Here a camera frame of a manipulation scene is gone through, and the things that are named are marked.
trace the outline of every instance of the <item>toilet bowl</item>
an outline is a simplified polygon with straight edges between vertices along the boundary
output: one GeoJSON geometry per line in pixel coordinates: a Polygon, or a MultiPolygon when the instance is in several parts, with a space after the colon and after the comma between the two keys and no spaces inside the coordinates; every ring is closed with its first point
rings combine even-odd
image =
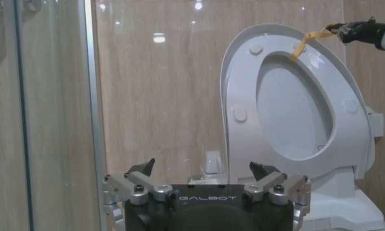
{"type": "Polygon", "coordinates": [[[312,180],[303,230],[383,230],[384,216],[356,187],[375,160],[384,118],[365,106],[347,67],[296,29],[263,24],[235,38],[221,68],[229,183],[255,179],[251,161],[312,180]]]}

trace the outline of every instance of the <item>toilet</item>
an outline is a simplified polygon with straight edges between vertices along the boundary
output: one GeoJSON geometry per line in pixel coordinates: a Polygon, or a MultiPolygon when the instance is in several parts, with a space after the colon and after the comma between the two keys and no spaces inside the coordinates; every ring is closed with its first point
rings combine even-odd
{"type": "Polygon", "coordinates": [[[384,117],[372,111],[347,67],[296,29],[261,24],[244,30],[223,60],[220,90],[228,179],[255,181],[251,161],[312,180],[303,231],[385,230],[381,211],[356,187],[375,161],[384,117]]]}

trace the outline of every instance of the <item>glass panel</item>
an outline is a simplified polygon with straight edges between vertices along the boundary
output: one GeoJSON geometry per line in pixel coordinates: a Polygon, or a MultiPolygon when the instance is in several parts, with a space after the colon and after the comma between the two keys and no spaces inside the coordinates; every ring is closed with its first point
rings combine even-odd
{"type": "Polygon", "coordinates": [[[0,0],[0,231],[29,230],[13,1],[0,0]]]}
{"type": "Polygon", "coordinates": [[[83,1],[28,1],[20,9],[35,230],[96,231],[83,1]]]}

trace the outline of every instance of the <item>shower enclosure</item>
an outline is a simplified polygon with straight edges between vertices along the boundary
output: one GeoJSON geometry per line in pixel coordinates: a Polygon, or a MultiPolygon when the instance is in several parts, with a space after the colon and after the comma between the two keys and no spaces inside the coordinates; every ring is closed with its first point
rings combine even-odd
{"type": "Polygon", "coordinates": [[[85,16],[81,0],[0,0],[0,231],[105,225],[85,16]]]}
{"type": "MultiPolygon", "coordinates": [[[[0,231],[111,230],[104,175],[151,158],[165,183],[208,166],[227,174],[219,75],[235,36],[371,16],[385,22],[385,0],[0,0],[0,231]]],[[[385,53],[321,42],[385,115],[385,53]]],[[[359,185],[385,215],[385,134],[359,185]]]]}

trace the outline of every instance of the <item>orange strap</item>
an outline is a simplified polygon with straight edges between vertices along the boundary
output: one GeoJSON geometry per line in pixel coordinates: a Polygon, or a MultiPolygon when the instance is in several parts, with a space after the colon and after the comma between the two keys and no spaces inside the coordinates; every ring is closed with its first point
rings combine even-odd
{"type": "Polygon", "coordinates": [[[307,43],[308,40],[327,38],[327,37],[331,37],[331,36],[335,35],[333,33],[327,32],[325,28],[327,27],[324,27],[320,31],[312,31],[312,32],[305,34],[301,43],[299,44],[299,46],[296,47],[296,49],[293,51],[293,54],[292,54],[292,57],[291,57],[291,59],[293,61],[297,60],[297,57],[300,56],[303,50],[305,49],[305,43],[307,43]]]}

